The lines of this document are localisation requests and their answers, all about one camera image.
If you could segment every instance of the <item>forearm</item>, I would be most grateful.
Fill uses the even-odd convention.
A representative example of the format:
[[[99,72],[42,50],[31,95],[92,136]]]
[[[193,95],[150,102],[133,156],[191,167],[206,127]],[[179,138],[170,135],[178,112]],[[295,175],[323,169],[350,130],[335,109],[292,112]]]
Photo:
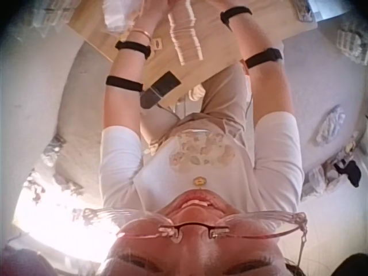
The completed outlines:
[[[274,48],[250,14],[240,14],[230,19],[230,27],[239,44],[244,60]],[[249,70],[254,100],[254,125],[265,115],[285,111],[294,113],[292,98],[283,63],[267,62]]]
[[[138,20],[136,28],[144,29],[151,36],[156,25],[151,22]],[[141,33],[132,32],[127,41],[134,41],[149,45],[150,40]],[[112,68],[111,76],[142,82],[145,57],[142,53],[130,49],[119,51]],[[127,127],[140,136],[140,95],[135,91],[120,89],[113,86],[106,87],[104,107],[104,127],[120,125]]]

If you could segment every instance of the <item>person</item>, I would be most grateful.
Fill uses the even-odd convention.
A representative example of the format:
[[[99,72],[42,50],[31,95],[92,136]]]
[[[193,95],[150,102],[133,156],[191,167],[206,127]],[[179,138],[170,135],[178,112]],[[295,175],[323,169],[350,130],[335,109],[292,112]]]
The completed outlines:
[[[248,64],[273,49],[247,0],[207,2],[219,14],[240,11],[225,14]],[[148,46],[175,3],[144,1],[126,40]],[[304,173],[281,57],[249,66],[253,166],[244,141],[250,91],[243,66],[205,81],[201,112],[180,120],[160,106],[141,109],[142,52],[121,49],[110,72],[120,83],[106,86],[100,186],[120,231],[100,275],[290,275],[277,241],[300,229],[305,242],[306,217],[296,213]],[[158,145],[145,166],[141,137]]]

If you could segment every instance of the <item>teeth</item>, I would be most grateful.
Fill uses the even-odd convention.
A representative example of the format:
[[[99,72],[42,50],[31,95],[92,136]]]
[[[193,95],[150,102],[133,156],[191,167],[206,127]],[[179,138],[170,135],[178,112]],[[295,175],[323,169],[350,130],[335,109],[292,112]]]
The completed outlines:
[[[199,205],[202,205],[202,206],[208,206],[210,205],[209,202],[205,202],[205,201],[199,201],[199,200],[191,200],[191,201],[188,201],[187,203],[183,204],[182,208],[185,208],[191,204],[199,204]]]

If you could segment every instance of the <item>glasses frame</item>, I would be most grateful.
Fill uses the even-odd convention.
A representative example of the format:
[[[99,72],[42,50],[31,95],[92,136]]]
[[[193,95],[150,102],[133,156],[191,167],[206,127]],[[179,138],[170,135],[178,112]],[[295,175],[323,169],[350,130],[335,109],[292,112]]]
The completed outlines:
[[[139,210],[130,210],[130,209],[113,209],[113,208],[98,209],[98,210],[85,209],[82,213],[82,219],[86,225],[91,225],[91,224],[98,222],[98,220],[102,220],[102,219],[114,220],[114,218],[118,217],[119,215],[133,214],[133,213],[134,214],[142,213],[142,218],[144,216],[147,217],[147,215],[150,215],[157,219],[161,219],[162,221],[167,221],[168,225],[163,224],[163,225],[158,226],[158,233],[153,234],[153,235],[126,234],[126,233],[122,233],[121,231],[119,231],[116,234],[117,238],[127,237],[130,239],[154,239],[154,238],[159,238],[159,237],[166,237],[166,238],[170,238],[174,243],[180,243],[180,241],[182,240],[181,228],[189,226],[189,225],[196,225],[199,227],[207,228],[209,239],[218,239],[218,238],[256,239],[256,240],[275,239],[275,238],[289,235],[298,230],[301,230],[303,235],[301,237],[300,253],[299,253],[298,263],[297,263],[298,267],[300,266],[302,252],[305,247],[305,243],[307,241],[306,235],[308,233],[308,229],[306,225],[308,223],[308,219],[305,213],[289,213],[289,212],[283,212],[283,211],[239,213],[239,214],[233,214],[233,215],[224,217],[217,223],[217,224],[226,223],[229,220],[232,220],[235,218],[241,218],[241,219],[257,219],[257,220],[278,220],[284,223],[295,225],[295,228],[289,231],[285,231],[285,232],[281,232],[277,234],[270,234],[270,235],[260,235],[260,236],[232,235],[232,234],[229,234],[229,231],[230,231],[229,226],[208,225],[208,224],[199,223],[195,221],[175,225],[169,218],[164,217],[160,214],[151,213],[151,212],[142,212]]]

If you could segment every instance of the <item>black strap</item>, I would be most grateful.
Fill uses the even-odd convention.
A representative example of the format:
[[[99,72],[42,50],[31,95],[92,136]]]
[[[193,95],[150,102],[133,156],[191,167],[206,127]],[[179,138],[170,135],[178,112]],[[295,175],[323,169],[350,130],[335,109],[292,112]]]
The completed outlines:
[[[282,55],[279,49],[268,48],[262,53],[258,53],[246,60],[248,69],[260,65],[265,62],[276,62],[282,59]]]
[[[251,10],[244,6],[238,6],[238,7],[232,7],[231,9],[228,9],[227,11],[224,11],[220,14],[221,21],[230,29],[230,18],[237,16],[241,13],[249,13],[250,15],[253,15]]]
[[[119,78],[117,76],[108,76],[106,80],[106,85],[114,86],[122,89],[127,89],[130,91],[142,92],[143,85],[139,82],[133,82],[129,79]]]
[[[130,50],[134,50],[137,52],[141,52],[142,54],[144,54],[145,59],[147,60],[149,58],[149,56],[151,56],[151,47],[150,46],[145,46],[143,44],[137,43],[137,42],[132,42],[132,41],[118,41],[115,45],[115,48],[117,48],[118,50],[121,49],[130,49]]]

